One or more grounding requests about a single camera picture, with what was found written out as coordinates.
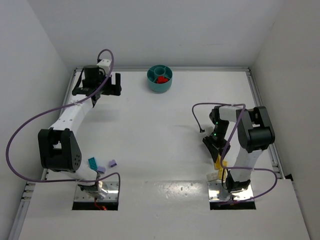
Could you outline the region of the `yellow L-shaped lego brick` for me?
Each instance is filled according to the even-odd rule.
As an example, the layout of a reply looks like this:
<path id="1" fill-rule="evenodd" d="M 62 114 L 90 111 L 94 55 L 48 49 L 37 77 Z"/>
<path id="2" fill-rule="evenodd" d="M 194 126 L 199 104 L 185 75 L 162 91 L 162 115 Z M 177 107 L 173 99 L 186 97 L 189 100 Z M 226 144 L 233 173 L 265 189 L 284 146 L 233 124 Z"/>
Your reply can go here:
<path id="1" fill-rule="evenodd" d="M 228 161 L 227 160 L 223 160 L 222 161 L 222 165 L 224 167 L 227 167 L 228 166 Z M 218 157 L 216 159 L 216 162 L 214 163 L 213 166 L 214 166 L 214 169 L 216 171 L 223 171 L 223 167 L 221 166 L 221 156 L 220 155 L 218 155 Z"/>

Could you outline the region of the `long red lego brick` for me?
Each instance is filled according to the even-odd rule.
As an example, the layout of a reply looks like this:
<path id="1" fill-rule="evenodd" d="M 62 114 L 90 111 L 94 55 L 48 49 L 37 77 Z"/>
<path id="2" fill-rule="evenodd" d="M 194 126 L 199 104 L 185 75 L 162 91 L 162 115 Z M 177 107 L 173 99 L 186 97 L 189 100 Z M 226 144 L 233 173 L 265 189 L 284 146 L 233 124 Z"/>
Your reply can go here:
<path id="1" fill-rule="evenodd" d="M 162 84 L 161 80 L 162 80 L 162 76 L 159 76 L 159 77 L 157 78 L 157 80 L 156 80 L 156 83 L 157 83 L 157 84 Z"/>

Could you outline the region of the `long yellow lego brick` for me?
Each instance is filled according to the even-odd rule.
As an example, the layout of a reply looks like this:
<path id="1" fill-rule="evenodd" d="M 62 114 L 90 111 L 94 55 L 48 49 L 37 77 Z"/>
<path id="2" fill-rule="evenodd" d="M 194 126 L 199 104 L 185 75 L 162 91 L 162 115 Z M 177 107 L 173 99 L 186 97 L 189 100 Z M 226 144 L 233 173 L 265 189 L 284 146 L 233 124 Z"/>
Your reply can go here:
<path id="1" fill-rule="evenodd" d="M 218 179 L 224 181 L 226 179 L 226 177 L 227 177 L 227 174 L 228 174 L 228 172 L 227 172 L 227 170 L 225 168 L 223 168 L 223 167 L 220 168 L 218 170 Z"/>

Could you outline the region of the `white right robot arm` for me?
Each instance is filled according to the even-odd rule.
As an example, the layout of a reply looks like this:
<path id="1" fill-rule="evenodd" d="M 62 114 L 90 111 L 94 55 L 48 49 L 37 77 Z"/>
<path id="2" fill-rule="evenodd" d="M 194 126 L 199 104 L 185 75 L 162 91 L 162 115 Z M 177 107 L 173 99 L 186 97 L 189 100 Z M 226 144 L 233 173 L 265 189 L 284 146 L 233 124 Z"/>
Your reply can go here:
<path id="1" fill-rule="evenodd" d="M 202 139 L 214 162 L 228 153 L 230 146 L 225 139 L 229 123 L 237 123 L 240 144 L 234 166 L 227 171 L 225 187 L 229 193 L 246 190 L 251 183 L 251 172 L 259 156 L 275 141 L 275 132 L 264 106 L 242 110 L 239 106 L 215 106 L 209 118 L 213 132 Z"/>

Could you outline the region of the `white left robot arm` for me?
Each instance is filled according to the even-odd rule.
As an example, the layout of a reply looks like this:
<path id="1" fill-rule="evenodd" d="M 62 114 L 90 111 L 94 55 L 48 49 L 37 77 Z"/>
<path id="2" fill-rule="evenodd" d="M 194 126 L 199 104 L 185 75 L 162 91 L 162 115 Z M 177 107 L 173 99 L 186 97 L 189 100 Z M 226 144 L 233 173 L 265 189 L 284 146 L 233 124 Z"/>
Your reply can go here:
<path id="1" fill-rule="evenodd" d="M 103 183 L 97 170 L 82 162 L 82 153 L 76 134 L 85 116 L 102 95 L 120 96 L 121 74 L 107 76 L 109 67 L 86 65 L 71 92 L 69 107 L 48 129 L 38 133 L 40 161 L 43 168 L 62 172 L 79 181 L 79 187 L 88 194 L 101 193 Z"/>

